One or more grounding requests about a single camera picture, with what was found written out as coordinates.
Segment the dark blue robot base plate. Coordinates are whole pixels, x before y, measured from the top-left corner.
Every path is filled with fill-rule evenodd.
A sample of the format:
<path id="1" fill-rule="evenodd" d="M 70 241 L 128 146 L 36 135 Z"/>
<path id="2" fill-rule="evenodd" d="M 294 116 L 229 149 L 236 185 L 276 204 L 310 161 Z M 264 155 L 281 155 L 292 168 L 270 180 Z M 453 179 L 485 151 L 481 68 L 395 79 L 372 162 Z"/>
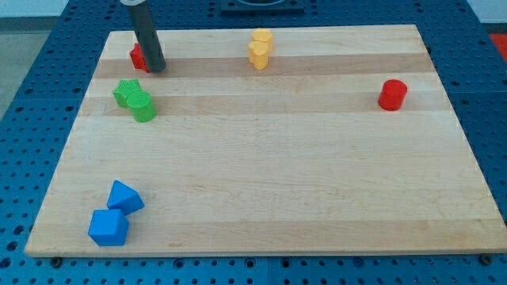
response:
<path id="1" fill-rule="evenodd" d="M 304 0 L 221 0 L 220 13 L 233 15 L 243 13 L 303 12 Z"/>

